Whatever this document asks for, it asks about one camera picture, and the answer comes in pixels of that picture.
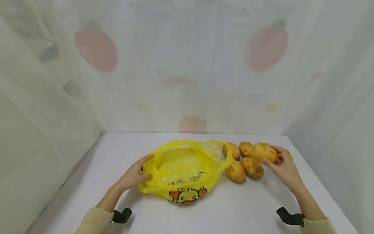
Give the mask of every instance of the finger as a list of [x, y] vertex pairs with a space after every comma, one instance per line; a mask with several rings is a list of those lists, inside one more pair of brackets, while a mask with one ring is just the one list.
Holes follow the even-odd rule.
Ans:
[[288, 151], [285, 150], [283, 147], [272, 145], [272, 148], [275, 149], [275, 151], [278, 152], [282, 156], [283, 158], [282, 162], [287, 162], [291, 160], [291, 155], [289, 155]]
[[267, 159], [263, 159], [261, 161], [262, 164], [266, 165], [268, 168], [270, 168], [270, 170], [272, 170], [273, 172], [276, 171], [277, 169], [277, 165], [273, 164], [272, 162], [270, 162], [269, 160]]
[[143, 165], [148, 159], [154, 158], [154, 155], [147, 155], [139, 159], [136, 164]]
[[143, 176], [143, 180], [146, 181], [146, 180], [149, 180], [149, 179], [152, 179], [152, 175], [151, 174], [146, 174]]

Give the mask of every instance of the white tablecloth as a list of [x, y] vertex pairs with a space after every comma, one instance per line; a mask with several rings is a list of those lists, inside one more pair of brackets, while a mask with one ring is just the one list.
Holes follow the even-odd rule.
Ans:
[[[344, 213], [301, 157], [291, 141], [282, 135], [105, 133], [85, 156], [28, 234], [72, 234], [90, 207], [96, 206], [109, 187], [137, 159], [161, 145], [179, 139], [218, 140], [239, 145], [268, 142], [288, 149], [300, 175], [321, 209], [339, 234], [357, 234]], [[276, 210], [282, 206], [299, 213], [296, 199], [266, 167], [261, 180], [247, 178], [233, 183], [225, 173], [215, 189], [195, 204], [181, 206], [138, 188], [126, 191], [116, 209], [133, 211], [126, 224], [114, 224], [112, 233], [152, 234], [277, 234], [300, 233], [300, 227], [284, 224]]]

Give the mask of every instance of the cartoon duck print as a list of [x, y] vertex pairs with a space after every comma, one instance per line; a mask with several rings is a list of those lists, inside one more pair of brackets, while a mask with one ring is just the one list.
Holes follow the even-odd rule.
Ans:
[[187, 205], [195, 202], [199, 197], [207, 192], [208, 190], [204, 187], [200, 187], [199, 190], [193, 188], [182, 188], [177, 191], [170, 191], [169, 195], [173, 198], [173, 202]]

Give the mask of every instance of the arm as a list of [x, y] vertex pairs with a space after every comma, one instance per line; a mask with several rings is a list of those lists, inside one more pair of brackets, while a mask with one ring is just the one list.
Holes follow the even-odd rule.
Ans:
[[336, 231], [329, 219], [323, 214], [317, 202], [314, 200], [291, 159], [289, 152], [281, 147], [272, 146], [281, 156], [281, 165], [275, 165], [264, 159], [263, 164], [268, 166], [274, 174], [290, 189], [295, 195], [301, 213], [305, 216], [303, 234], [334, 234]]
[[108, 190], [95, 208], [91, 208], [75, 234], [108, 234], [114, 209], [121, 195], [128, 189], [152, 178], [151, 174], [142, 175], [143, 164], [153, 158], [148, 155], [130, 166], [126, 173]]

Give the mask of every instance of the potato skin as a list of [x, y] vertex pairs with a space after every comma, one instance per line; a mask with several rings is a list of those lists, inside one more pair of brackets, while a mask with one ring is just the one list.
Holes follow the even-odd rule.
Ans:
[[268, 143], [255, 144], [253, 147], [252, 158], [259, 162], [263, 159], [267, 159], [274, 164], [278, 164], [279, 161], [278, 152], [276, 152]]
[[234, 161], [225, 171], [234, 182], [243, 183], [246, 179], [245, 170], [239, 161]]
[[[239, 152], [239, 148], [233, 144], [233, 143], [230, 143], [228, 142], [230, 147], [231, 147], [231, 152], [233, 154], [233, 158], [235, 160], [239, 160], [240, 159], [240, 152]], [[222, 153], [223, 155], [225, 156], [225, 158], [227, 157], [227, 153], [228, 153], [229, 149], [226, 147], [226, 145], [222, 145]]]
[[261, 179], [264, 176], [264, 168], [254, 158], [245, 157], [240, 161], [247, 176], [254, 179]]
[[241, 156], [244, 157], [251, 157], [253, 153], [253, 145], [249, 142], [242, 142], [239, 145], [239, 151]]

